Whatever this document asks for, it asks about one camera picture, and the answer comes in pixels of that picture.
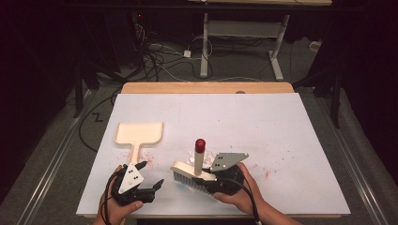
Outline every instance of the human hand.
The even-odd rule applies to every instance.
[[[257,206],[264,203],[265,201],[261,195],[260,188],[258,187],[254,178],[250,175],[246,166],[242,162],[239,162],[237,166],[240,168],[247,181],[247,182],[245,181],[243,185],[247,189],[252,190],[254,201],[257,204]],[[252,201],[249,195],[243,189],[239,190],[235,195],[232,196],[216,192],[214,193],[213,197],[222,203],[229,203],[235,205],[237,209],[239,209],[243,213],[253,215]]]
[[[118,172],[121,170],[121,166],[118,166],[115,170],[115,172]],[[108,199],[107,204],[108,204],[108,216],[109,216],[109,222],[113,225],[118,225],[121,224],[123,219],[127,217],[129,214],[131,214],[134,211],[137,211],[140,209],[144,204],[141,201],[136,201],[132,202],[130,204],[127,204],[125,206],[120,206],[115,199],[112,198],[111,195],[111,190],[112,186],[114,185],[115,178],[111,181],[111,184],[109,186],[108,193],[106,193],[106,198]],[[99,200],[99,211],[97,213],[97,217],[93,223],[93,225],[97,224],[105,224],[105,221],[103,219],[103,215],[105,215],[105,193],[102,194],[100,200]]]

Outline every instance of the gray carpet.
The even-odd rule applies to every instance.
[[[182,53],[184,50],[173,43],[163,44],[172,48],[172,50],[166,50],[163,47],[165,51]],[[235,49],[232,52],[231,49],[225,47],[226,44],[214,44],[213,55],[210,56],[212,77],[209,80],[227,79],[224,81],[253,82],[255,79],[274,82],[275,79],[267,59],[267,50],[272,48],[272,44],[272,41],[265,40],[257,47],[240,45],[241,49]],[[287,82],[296,82],[306,76],[315,57],[315,53],[308,51],[309,44],[310,41],[307,39],[297,41],[293,45],[283,44],[278,60]],[[176,55],[160,54],[165,61],[178,58]],[[160,72],[159,81],[202,81],[192,74],[192,67],[195,75],[199,74],[199,62],[184,61],[192,62],[192,65],[184,63],[171,67],[176,62],[163,64],[163,68],[167,68],[167,71]],[[128,68],[125,68],[123,74],[129,73],[129,71]],[[132,80],[150,82],[147,79],[140,80],[144,77],[145,74],[142,72]],[[96,153],[87,146],[93,149],[99,148],[113,108],[111,96],[120,87],[120,84],[110,81],[104,75],[100,74],[99,80],[100,88],[98,91],[88,92],[84,111],[80,118],[73,118],[74,105],[72,103],[73,94],[71,94],[71,103],[48,126],[46,134],[42,137],[20,177],[1,205],[0,224],[17,224],[19,220],[20,223],[25,224],[89,224],[93,221],[75,214],[96,156]],[[352,212],[351,215],[340,218],[300,217],[297,220],[304,224],[397,224],[397,186],[363,134],[360,124],[350,109],[344,90],[342,91],[339,114],[341,128],[338,130],[329,121],[327,109],[330,105],[329,99],[315,98],[311,88],[299,88],[297,91],[300,93],[317,137],[325,150]],[[82,125],[81,134],[85,144],[79,137],[80,125]],[[352,169],[349,163],[347,164],[344,150],[348,150],[351,157],[355,159],[354,162],[356,162],[356,168],[360,169],[360,175],[355,173],[355,168]],[[46,184],[40,183],[43,174],[46,176],[42,182],[46,182]],[[363,187],[363,184],[368,185],[370,189],[362,190],[360,187]],[[35,192],[38,186],[48,187],[48,189],[39,188],[43,191],[39,194]],[[371,196],[375,201],[367,201],[366,196]],[[210,220],[197,220],[196,222],[198,224],[216,222],[220,224],[220,221]],[[192,221],[141,219],[136,221],[129,218],[127,223],[190,224]]]

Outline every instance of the red bottle cap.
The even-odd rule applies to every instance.
[[[205,152],[206,142],[203,139],[196,140],[195,143],[195,152],[197,153],[204,153]]]

